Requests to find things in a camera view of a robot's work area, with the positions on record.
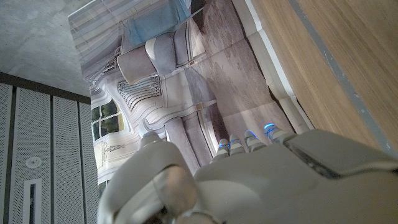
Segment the cushion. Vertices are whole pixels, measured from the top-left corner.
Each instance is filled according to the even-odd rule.
[[[189,15],[187,5],[182,0],[161,0],[128,18],[124,22],[124,31],[130,44],[136,46],[159,34],[175,31]]]
[[[156,39],[151,39],[145,44],[148,49],[148,57],[159,75],[168,75],[177,66],[173,37],[174,33],[169,32],[156,37]]]
[[[175,57],[177,65],[188,62],[187,23],[181,24],[174,33]]]
[[[129,52],[130,50],[134,49],[134,46],[130,44],[130,42],[127,40],[126,35],[122,35],[122,54],[125,54]]]
[[[145,46],[118,56],[118,65],[124,79],[130,85],[156,74],[156,69],[147,56]]]

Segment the blue led light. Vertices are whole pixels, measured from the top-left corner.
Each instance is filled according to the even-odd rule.
[[[267,128],[271,127],[271,126],[275,126],[275,125],[274,125],[273,123],[266,124],[266,125],[264,126],[264,129],[267,129]]]
[[[273,131],[273,130],[275,130],[275,129],[276,129],[276,128],[272,128],[272,129],[268,130],[266,134],[270,133],[271,131]]]
[[[252,132],[252,131],[246,131],[246,132],[249,132],[249,133],[251,133],[254,137],[256,137],[257,138],[257,136]]]

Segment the white metal panel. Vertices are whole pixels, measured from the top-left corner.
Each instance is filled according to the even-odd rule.
[[[95,224],[98,207],[97,169],[94,156],[93,138],[91,136],[90,105],[80,105],[81,146],[83,151],[83,175],[85,181],[86,219],[87,224]]]
[[[50,223],[50,95],[17,89],[9,223],[22,223],[24,181],[42,179],[42,223]],[[41,166],[28,168],[30,157]]]
[[[0,83],[0,208],[4,208],[12,86]]]
[[[54,221],[84,223],[77,102],[53,98]]]

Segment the floor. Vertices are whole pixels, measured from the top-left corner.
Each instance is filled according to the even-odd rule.
[[[215,94],[229,134],[243,140],[247,130],[270,144],[263,126],[273,122],[292,131],[284,112],[272,99],[231,1],[213,0],[203,10],[201,27],[206,59],[192,66]]]
[[[377,149],[397,150],[398,2],[251,2],[314,127]],[[294,5],[301,8],[302,19],[312,23],[333,56],[332,61],[325,59],[326,52],[308,33]],[[340,77],[332,67],[334,60],[343,71]],[[342,80],[351,83],[350,91]],[[363,102],[364,110],[358,109],[358,100]],[[370,128],[372,122],[380,129],[378,133]],[[378,134],[389,142],[380,141]]]

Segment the wooden surface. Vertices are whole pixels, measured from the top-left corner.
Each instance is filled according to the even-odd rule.
[[[252,3],[314,127],[380,149],[288,1]]]
[[[398,150],[398,1],[297,2]]]
[[[278,56],[262,28],[257,12],[251,1],[232,0],[236,12],[239,14],[244,34],[252,46],[258,65],[266,79],[267,86],[282,107],[294,131],[302,134],[314,129],[308,116],[297,101],[292,87],[279,62]]]

